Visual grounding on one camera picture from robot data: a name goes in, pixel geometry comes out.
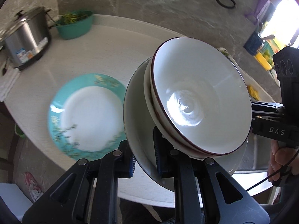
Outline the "person's right hand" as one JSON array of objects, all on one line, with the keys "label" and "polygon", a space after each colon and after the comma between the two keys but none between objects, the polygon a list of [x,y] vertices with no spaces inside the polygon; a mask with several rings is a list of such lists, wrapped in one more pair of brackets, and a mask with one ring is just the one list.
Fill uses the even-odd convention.
[{"label": "person's right hand", "polygon": [[[279,148],[276,140],[271,141],[270,162],[268,166],[268,176],[280,169],[283,165],[296,154],[297,150],[293,148]],[[298,175],[299,172],[298,155],[289,164],[293,175]]]}]

